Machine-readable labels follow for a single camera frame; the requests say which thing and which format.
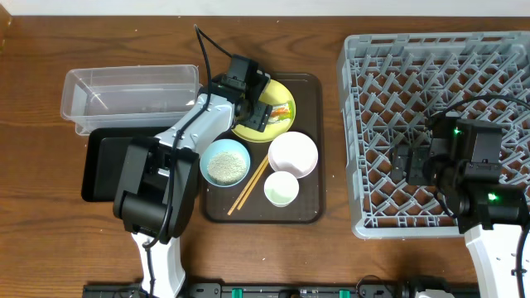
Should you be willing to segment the green snack wrapper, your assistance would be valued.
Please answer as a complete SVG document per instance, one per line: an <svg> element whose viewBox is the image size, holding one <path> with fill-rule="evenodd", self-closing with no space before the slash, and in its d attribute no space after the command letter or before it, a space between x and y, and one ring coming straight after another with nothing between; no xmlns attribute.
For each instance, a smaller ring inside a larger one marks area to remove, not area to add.
<svg viewBox="0 0 530 298"><path fill-rule="evenodd" d="M268 124L275 124L290 121L293 117L293 107L291 103L283 103L272 107Z"/></svg>

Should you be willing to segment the rice food waste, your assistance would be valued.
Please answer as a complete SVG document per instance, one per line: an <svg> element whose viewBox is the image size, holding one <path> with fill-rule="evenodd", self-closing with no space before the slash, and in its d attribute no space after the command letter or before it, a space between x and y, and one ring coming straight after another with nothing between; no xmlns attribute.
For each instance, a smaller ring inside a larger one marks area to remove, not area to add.
<svg viewBox="0 0 530 298"><path fill-rule="evenodd" d="M246 175L247 164L239 152L221 151L210 159L207 172L214 183L232 185Z"/></svg>

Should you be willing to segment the white paper cup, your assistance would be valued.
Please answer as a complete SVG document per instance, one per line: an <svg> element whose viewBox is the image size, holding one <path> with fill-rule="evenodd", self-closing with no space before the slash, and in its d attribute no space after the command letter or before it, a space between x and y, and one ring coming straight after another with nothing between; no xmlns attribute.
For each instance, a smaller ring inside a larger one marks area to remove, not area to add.
<svg viewBox="0 0 530 298"><path fill-rule="evenodd" d="M299 193L297 178L286 171L272 173L264 182L264 194L271 204L276 207L287 207Z"/></svg>

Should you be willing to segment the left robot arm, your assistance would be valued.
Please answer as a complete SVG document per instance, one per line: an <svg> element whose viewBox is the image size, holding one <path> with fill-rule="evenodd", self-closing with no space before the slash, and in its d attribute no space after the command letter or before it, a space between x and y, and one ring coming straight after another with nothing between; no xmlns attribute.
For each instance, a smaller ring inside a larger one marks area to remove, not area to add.
<svg viewBox="0 0 530 298"><path fill-rule="evenodd" d="M260 101L271 78L261 71L215 77L193 108L154 137L128 145L113 213L138 246L145 297L176 297L186 280L180 237L197 195L200 158L215 139L238 124L262 131L270 107Z"/></svg>

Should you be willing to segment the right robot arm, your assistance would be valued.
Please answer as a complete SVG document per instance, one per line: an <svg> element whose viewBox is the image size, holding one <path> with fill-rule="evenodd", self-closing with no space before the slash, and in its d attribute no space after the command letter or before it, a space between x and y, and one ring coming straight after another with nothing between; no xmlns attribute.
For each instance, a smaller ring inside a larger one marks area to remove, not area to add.
<svg viewBox="0 0 530 298"><path fill-rule="evenodd" d="M529 210L523 187L500 181L502 128L474 119L432 119L429 145L391 150L391 178L431 186L456 220L483 297L527 297Z"/></svg>

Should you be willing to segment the yellow plate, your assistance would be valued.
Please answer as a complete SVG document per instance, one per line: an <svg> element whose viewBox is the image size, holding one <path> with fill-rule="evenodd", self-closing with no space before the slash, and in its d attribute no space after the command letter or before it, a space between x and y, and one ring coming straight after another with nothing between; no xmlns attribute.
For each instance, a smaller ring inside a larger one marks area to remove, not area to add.
<svg viewBox="0 0 530 298"><path fill-rule="evenodd" d="M248 127L238 125L232 132L237 136L248 142L270 142L279 135L287 132L292 124L294 123L296 117L296 104L292 93L287 87L285 87L280 82L272 79L268 86L263 91L262 95L259 98L261 103L266 103L273 106L291 103L293 107L293 117L290 121L284 121L275 124L266 124L266 127L263 132L258 132Z"/></svg>

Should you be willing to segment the blue bowl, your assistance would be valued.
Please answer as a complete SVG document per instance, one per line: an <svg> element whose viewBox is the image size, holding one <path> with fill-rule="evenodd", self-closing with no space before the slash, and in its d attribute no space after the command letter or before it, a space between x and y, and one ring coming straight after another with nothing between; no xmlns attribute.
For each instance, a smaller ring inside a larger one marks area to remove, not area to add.
<svg viewBox="0 0 530 298"><path fill-rule="evenodd" d="M218 185L218 184L214 183L212 181L212 179L208 175L208 172L207 172L208 162L210 161L210 159L214 155L218 154L221 151L236 151L236 152L239 152L243 156L244 160L246 161L246 164L247 164L247 173L246 173L246 175L248 174L249 168L251 166L250 155L248 153L248 150L243 144L241 144L240 142L237 142L235 140L232 140L232 139L219 139L219 140L211 143L208 146L208 148L206 149L206 151L204 152L204 154L200 158L200 171L201 171L201 174L210 184L218 186L218 187L231 187L231 186L237 185L240 181L243 180L243 178L246 175L240 181L238 181L237 183L232 184L232 185Z"/></svg>

